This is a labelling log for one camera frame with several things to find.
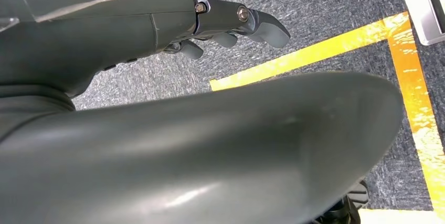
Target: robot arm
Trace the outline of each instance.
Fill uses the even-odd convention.
[[[79,112],[70,100],[118,63],[199,58],[191,39],[230,47],[237,35],[290,38],[273,16],[220,0],[112,0],[1,32],[1,223],[305,223],[332,207],[397,134],[401,96],[379,77],[308,74]],[[316,223],[359,223],[335,207]]]
[[[284,47],[290,35],[273,16],[220,0],[112,0],[0,33],[3,84],[44,84],[69,97],[118,63],[158,52],[199,58],[190,39],[233,46],[249,36]]]

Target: screw head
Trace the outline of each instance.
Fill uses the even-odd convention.
[[[241,22],[247,22],[249,19],[249,10],[247,10],[247,7],[240,5],[237,11],[238,18]]]
[[[196,13],[205,13],[207,11],[207,6],[204,3],[198,3],[195,5]]]

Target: yellow tape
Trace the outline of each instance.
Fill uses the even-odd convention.
[[[438,216],[445,220],[445,155],[409,16],[403,13],[384,19],[384,23],[388,27],[388,43],[431,203]]]
[[[360,209],[362,224],[444,224],[433,211]]]
[[[256,67],[220,80],[210,81],[213,91],[239,87],[261,81],[278,74],[340,55],[386,39],[387,30],[382,20],[341,34],[301,50],[265,62]]]
[[[434,215],[445,220],[445,155],[431,108],[408,13],[385,18],[232,76],[212,80],[210,85],[212,90],[216,91],[254,83],[384,39],[388,39],[389,42],[412,135],[425,175],[432,206],[436,212],[435,214],[422,212],[419,218],[423,218],[422,216],[428,218],[428,216]],[[413,215],[408,214],[407,211],[399,211],[398,213],[403,213],[400,214],[403,216],[410,216],[408,217],[410,221],[407,223],[439,223],[416,219],[413,215],[419,212],[412,212]],[[364,223],[404,222],[385,222],[382,220]]]

